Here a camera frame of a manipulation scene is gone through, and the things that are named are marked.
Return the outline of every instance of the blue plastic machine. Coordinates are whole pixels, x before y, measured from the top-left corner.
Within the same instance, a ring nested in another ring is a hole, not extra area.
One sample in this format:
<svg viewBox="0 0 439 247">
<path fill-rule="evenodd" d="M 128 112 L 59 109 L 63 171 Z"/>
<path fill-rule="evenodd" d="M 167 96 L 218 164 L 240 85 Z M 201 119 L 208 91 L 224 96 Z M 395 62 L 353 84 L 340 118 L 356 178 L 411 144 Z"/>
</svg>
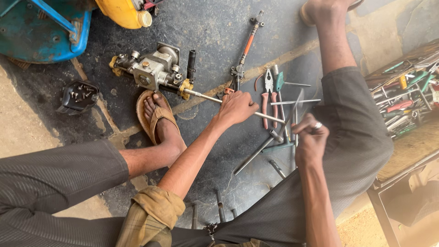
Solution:
<svg viewBox="0 0 439 247">
<path fill-rule="evenodd" d="M 26 63 L 56 63 L 84 52 L 91 0 L 0 0 L 0 53 Z"/>
</svg>

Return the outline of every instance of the red-handled pliers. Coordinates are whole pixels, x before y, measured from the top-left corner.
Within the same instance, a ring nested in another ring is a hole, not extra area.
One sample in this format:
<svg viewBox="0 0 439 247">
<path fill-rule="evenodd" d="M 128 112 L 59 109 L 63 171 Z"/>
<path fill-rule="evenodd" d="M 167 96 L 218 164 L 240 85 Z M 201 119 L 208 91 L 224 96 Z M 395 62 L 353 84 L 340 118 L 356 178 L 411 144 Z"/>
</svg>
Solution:
<svg viewBox="0 0 439 247">
<path fill-rule="evenodd" d="M 271 101 L 274 103 L 276 102 L 277 93 L 273 92 L 273 75 L 271 74 L 270 69 L 267 69 L 267 72 L 265 72 L 265 90 L 267 90 L 266 93 L 262 94 L 262 113 L 267 114 L 267 103 L 268 103 L 268 94 L 271 92 Z M 273 115 L 275 118 L 277 118 L 277 105 L 273 106 Z M 264 118 L 264 128 L 268 129 L 268 123 L 267 119 Z M 277 127 L 277 122 L 273 122 L 273 127 Z"/>
</svg>

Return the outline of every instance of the brown sandal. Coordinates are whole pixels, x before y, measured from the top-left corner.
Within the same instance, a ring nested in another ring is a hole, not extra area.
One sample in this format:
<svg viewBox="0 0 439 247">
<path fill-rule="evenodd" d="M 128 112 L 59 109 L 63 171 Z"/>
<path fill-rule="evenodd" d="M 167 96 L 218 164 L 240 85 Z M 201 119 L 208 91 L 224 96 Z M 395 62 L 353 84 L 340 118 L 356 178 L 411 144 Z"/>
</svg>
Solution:
<svg viewBox="0 0 439 247">
<path fill-rule="evenodd" d="M 351 10 L 354 10 L 356 8 L 358 8 L 358 6 L 360 6 L 362 3 L 364 2 L 364 0 L 359 0 L 356 3 L 352 4 L 351 6 L 349 6 L 348 8 L 348 12 Z M 309 26 L 309 27 L 313 27 L 316 25 L 316 23 L 314 22 L 314 20 L 311 18 L 311 16 L 305 11 L 305 5 L 308 2 L 304 3 L 302 5 L 302 7 L 300 8 L 300 18 L 302 19 L 303 23 L 305 23 L 305 25 Z"/>
<path fill-rule="evenodd" d="M 151 118 L 151 124 L 148 124 L 148 121 L 145 118 L 144 100 L 148 96 L 152 98 L 154 91 L 153 90 L 146 90 L 145 92 L 143 92 L 140 95 L 139 99 L 137 100 L 137 104 L 136 104 L 136 112 L 137 112 L 137 117 L 139 118 L 140 124 L 142 125 L 143 129 L 145 130 L 146 134 L 148 134 L 149 138 L 151 139 L 151 141 L 154 145 L 160 144 L 160 140 L 156 141 L 156 139 L 155 139 L 155 126 L 157 125 L 157 121 L 159 119 L 161 119 L 162 117 L 171 121 L 177 127 L 178 132 L 180 132 L 180 129 L 178 128 L 177 123 L 175 122 L 174 115 L 172 114 L 171 106 L 169 105 L 165 96 L 161 92 L 157 91 L 156 93 L 163 97 L 163 100 L 166 102 L 166 105 L 169 107 L 169 111 L 166 110 L 165 108 L 162 108 L 158 105 L 155 105 L 155 110 L 154 110 L 154 113 L 152 114 L 152 118 Z"/>
</svg>

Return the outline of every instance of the yellow plastic tank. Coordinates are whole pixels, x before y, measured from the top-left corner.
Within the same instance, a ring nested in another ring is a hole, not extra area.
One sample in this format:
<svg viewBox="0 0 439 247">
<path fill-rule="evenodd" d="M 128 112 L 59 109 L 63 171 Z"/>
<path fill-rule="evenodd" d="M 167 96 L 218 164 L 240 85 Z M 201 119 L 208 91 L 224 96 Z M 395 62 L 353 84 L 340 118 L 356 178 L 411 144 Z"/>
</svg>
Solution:
<svg viewBox="0 0 439 247">
<path fill-rule="evenodd" d="M 96 0 L 104 15 L 128 29 L 149 27 L 152 16 L 148 11 L 137 11 L 131 0 Z"/>
</svg>

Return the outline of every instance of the foot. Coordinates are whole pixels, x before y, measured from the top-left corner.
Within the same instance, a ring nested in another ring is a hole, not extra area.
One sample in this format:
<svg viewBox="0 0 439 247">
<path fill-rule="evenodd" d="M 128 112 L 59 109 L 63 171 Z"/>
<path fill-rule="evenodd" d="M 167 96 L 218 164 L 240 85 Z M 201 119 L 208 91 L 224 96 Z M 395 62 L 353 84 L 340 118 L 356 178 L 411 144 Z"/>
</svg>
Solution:
<svg viewBox="0 0 439 247">
<path fill-rule="evenodd" d="M 308 0 L 301 9 L 307 25 L 345 19 L 348 7 L 357 0 Z"/>
<path fill-rule="evenodd" d="M 153 94 L 152 97 L 147 97 L 146 100 L 144 100 L 144 115 L 148 124 L 151 124 L 151 119 L 156 104 L 170 111 L 168 105 L 161 95 Z M 156 140 L 158 138 L 161 144 L 169 145 L 169 147 L 167 148 L 169 152 L 175 153 L 179 156 L 186 149 L 186 145 L 174 123 L 166 118 L 161 118 L 157 121 L 157 125 L 155 128 Z"/>
</svg>

